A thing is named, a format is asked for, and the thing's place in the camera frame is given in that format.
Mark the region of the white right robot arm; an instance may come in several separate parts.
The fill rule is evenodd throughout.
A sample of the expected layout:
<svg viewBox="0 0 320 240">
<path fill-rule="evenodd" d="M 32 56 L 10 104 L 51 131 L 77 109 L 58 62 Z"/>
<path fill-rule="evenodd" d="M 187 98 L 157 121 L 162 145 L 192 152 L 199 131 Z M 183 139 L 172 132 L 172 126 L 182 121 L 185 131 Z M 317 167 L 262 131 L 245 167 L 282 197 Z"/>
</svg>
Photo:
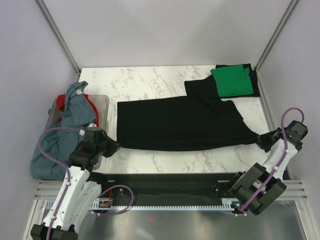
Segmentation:
<svg viewBox="0 0 320 240">
<path fill-rule="evenodd" d="M 286 190 L 284 171 L 302 149 L 307 130 L 286 127 L 258 136 L 257 145 L 269 155 L 263 164 L 255 163 L 248 171 L 238 172 L 229 181 L 228 192 L 235 197 L 236 215 L 259 215 Z"/>
</svg>

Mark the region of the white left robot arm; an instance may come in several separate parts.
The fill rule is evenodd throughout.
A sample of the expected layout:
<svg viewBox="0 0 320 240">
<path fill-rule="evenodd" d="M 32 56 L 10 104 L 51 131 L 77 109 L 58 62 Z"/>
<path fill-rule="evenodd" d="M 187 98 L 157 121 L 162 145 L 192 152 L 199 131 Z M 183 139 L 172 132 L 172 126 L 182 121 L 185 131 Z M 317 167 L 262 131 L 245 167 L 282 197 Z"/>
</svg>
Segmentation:
<svg viewBox="0 0 320 240">
<path fill-rule="evenodd" d="M 30 230 L 33 240 L 77 240 L 79 229 L 93 201 L 110 191 L 108 182 L 89 180 L 99 158 L 112 156 L 120 145 L 103 134 L 85 137 L 68 158 L 68 171 L 58 195 L 40 224 Z"/>
</svg>

